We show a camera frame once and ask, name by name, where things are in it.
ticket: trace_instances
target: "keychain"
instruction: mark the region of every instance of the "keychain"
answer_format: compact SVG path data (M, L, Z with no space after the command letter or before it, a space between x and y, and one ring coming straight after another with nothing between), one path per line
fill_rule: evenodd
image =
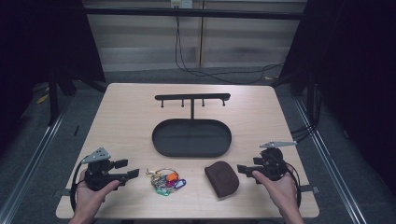
M162 168L158 171L149 171L147 169L146 176L151 178L151 185L158 194L169 196L174 189L181 189L186 185L185 179L180 179L178 173L171 168Z

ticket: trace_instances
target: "wrist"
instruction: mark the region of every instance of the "wrist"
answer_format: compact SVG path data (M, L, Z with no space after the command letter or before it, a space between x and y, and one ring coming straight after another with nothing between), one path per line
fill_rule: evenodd
M280 215L285 218L287 224L304 224L300 210L297 206L287 206L279 209Z
M79 214L74 214L72 219L70 219L69 224L90 224L92 222L92 218L86 216L80 216Z

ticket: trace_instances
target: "wooden table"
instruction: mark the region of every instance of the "wooden table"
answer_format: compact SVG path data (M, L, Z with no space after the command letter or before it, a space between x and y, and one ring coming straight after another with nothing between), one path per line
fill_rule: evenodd
M190 102L161 102L158 94L224 93L231 99L206 100L205 106L195 101L196 119L217 119L231 130L230 149L213 159L168 158L156 151L151 140L153 129L165 119L189 119ZM269 141L292 141L288 125L273 88L231 85L111 84L78 157L77 164L99 147L104 147L111 160L129 160L129 165L111 174L139 168L138 178L106 197L96 217L100 218L267 218L280 217L278 209L262 185L253 178L238 174L236 165L253 165L259 157L259 145ZM284 159L298 171L301 184L308 180L295 147L281 147ZM236 193L219 199L205 175L205 167L216 161L228 162L240 181ZM146 169L175 169L187 185L165 197L157 194L146 177ZM70 188L72 176L67 188ZM318 205L312 192L304 192L300 207L303 217L316 217ZM69 197L62 197L56 211L59 218L70 218L73 211Z

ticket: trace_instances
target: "power cord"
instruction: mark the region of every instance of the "power cord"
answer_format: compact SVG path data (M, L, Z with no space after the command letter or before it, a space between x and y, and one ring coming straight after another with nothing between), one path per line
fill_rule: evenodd
M297 192L296 192L296 195L297 195L297 205L298 205L298 207L300 208L300 205L301 205L301 183L300 183L300 176L298 175L298 172L297 172L296 168L294 168L294 166L292 166L290 163L287 163L287 162L286 162L286 164L287 164L288 166L290 166L290 167L293 169L293 171L296 173L296 175L297 175L297 178L296 178L296 176L294 175L294 173L293 173L292 171L290 171L289 169L287 169L287 172L290 174L291 178L292 178L293 181L294 181L294 185L296 186L296 190L297 190Z
M79 183L81 183L82 181L84 181L84 180L82 180L82 181L79 181L78 183L76 183L77 176L78 176L78 171L79 171L79 168L81 167L82 161L78 164L78 166L77 166L77 168L76 168L76 171L75 171L74 176L73 176L72 187L71 187L71 189L70 189L70 204L72 205L73 212L76 211L76 192L77 192L77 186L78 186Z
M312 120L312 123L308 126L304 126L301 127L295 131L292 131L291 134L294 133L299 133L298 135L294 135L293 139L299 138L298 140L296 140L297 143L303 141L307 136L309 136L311 133L313 133L313 131L318 127L318 122L319 122L319 118L320 118L320 110L321 110L321 104L322 104L322 100L323 97L320 94L320 92L318 91L318 87L315 87L315 114L314 114L314 118Z
M179 51L179 54L180 54L180 59L181 59L181 62L183 64L183 66L180 66L178 64L178 62L177 62L177 48L178 48L178 51ZM214 78L216 80L227 82L227 83L234 84L234 85L248 85L248 84L253 84L253 83L256 83L256 82L262 80L262 78L264 76L264 71L268 71L270 69L273 69L273 68L276 68L276 67L279 67L279 66L283 66L283 64L284 64L284 63L268 64L268 65L264 66L262 69L255 70L255 71L221 72L221 73L211 73L211 74L209 74L209 73L206 73L206 72L190 70L189 68L187 68L186 64L184 63L183 54L182 54L182 50L181 49L182 49L182 47L181 47L181 38L180 38L180 22L179 22L179 17L177 17L177 35L176 35L176 45L175 45L175 62L176 62L177 67L180 70L182 70L184 72L187 72L187 73L189 73L189 74L191 74L193 76L196 76L196 77L212 77L212 78ZM243 73L243 74L261 73L261 74L260 74L260 76L257 79L249 81L249 82L233 82L233 81L230 81L230 80L226 80L226 79L217 77L219 75L241 74L241 73Z

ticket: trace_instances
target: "finger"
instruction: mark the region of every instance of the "finger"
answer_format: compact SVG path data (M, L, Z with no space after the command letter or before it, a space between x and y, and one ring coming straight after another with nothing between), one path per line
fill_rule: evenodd
M264 184L265 187L267 187L269 183L272 182L267 176L258 171L253 171L252 174L260 183Z
M85 179L85 172L86 171L87 171L87 169L81 171L81 173L79 174L79 181L78 182L80 182L80 181Z
M110 183L108 183L104 188L99 190L99 192L105 197L108 193L116 189L119 185L120 185L119 180L113 180Z
M288 167L288 169L293 173L294 172L294 169L293 169L293 167L290 165L290 164L286 164L286 166Z

